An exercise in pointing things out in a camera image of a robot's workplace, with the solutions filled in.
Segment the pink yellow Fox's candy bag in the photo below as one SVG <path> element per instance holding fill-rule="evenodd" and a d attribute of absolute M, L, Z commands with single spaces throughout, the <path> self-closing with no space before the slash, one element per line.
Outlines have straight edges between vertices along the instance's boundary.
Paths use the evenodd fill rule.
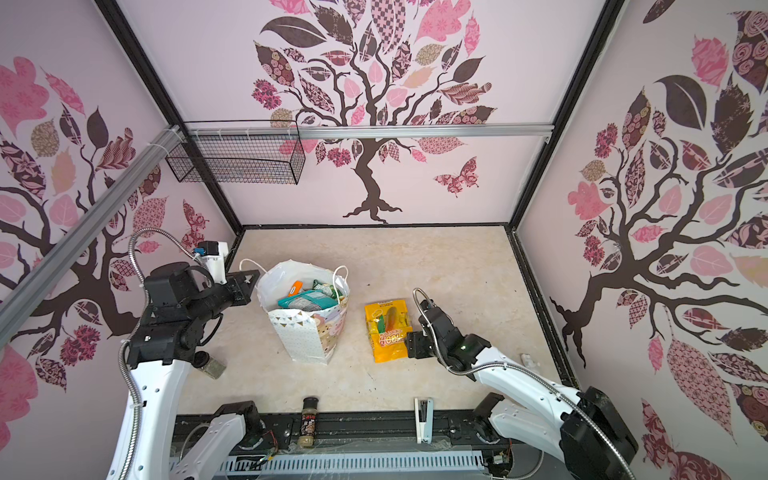
<path fill-rule="evenodd" d="M 301 293 L 302 290 L 303 290 L 303 282 L 302 281 L 295 281 L 291 285 L 291 287 L 290 287 L 290 289 L 288 291 L 288 296 L 293 296 L 293 295 L 296 295 L 298 293 Z"/>

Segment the yellow orange mango snack bag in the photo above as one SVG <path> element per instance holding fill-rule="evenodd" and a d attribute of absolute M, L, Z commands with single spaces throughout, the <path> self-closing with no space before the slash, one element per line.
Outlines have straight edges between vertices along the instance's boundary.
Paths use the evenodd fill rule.
<path fill-rule="evenodd" d="M 408 357 L 405 343 L 413 331 L 405 299 L 371 303 L 365 306 L 365 321 L 375 363 Z"/>

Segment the white paper bag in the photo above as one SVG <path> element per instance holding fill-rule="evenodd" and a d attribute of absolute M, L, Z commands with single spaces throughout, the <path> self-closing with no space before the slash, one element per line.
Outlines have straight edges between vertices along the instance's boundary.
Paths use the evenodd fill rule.
<path fill-rule="evenodd" d="M 348 268 L 340 265 L 329 270 L 287 260 L 266 269 L 251 259 L 241 260 L 239 266 L 261 270 L 256 296 L 291 359 L 306 364 L 328 364 L 345 325 L 350 293 Z M 278 306 L 280 299 L 289 297 L 288 291 L 295 281 L 303 282 L 303 292 L 314 290 L 314 280 L 334 284 L 342 289 L 344 297 L 337 300 L 336 306 L 314 312 Z"/>

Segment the teal white snack packet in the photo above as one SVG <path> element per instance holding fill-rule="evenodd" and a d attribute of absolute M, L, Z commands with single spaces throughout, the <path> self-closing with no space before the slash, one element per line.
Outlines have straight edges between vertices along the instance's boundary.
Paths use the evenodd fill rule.
<path fill-rule="evenodd" d="M 278 306 L 281 309 L 296 309 L 306 312 L 325 310 L 337 304 L 336 299 L 319 290 L 303 291 L 278 301 Z"/>

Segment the green Fox's bag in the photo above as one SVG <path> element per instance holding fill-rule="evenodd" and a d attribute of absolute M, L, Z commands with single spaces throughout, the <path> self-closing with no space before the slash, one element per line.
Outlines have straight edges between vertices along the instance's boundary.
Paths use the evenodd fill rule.
<path fill-rule="evenodd" d="M 340 300 L 344 297 L 342 289 L 331 283 L 323 283 L 319 280 L 314 280 L 313 289 L 334 300 Z"/>

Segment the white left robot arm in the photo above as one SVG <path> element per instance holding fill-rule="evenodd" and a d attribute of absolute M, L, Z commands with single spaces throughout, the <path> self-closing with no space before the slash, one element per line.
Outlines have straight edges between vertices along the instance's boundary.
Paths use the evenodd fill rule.
<path fill-rule="evenodd" d="M 181 393 L 205 327 L 249 304 L 259 277 L 246 270 L 217 282 L 199 265 L 175 262 L 145 279 L 148 304 L 118 354 L 129 395 L 108 478 L 211 479 L 233 449 L 261 440 L 265 426 L 254 402 L 224 404 L 178 464 L 170 462 Z"/>

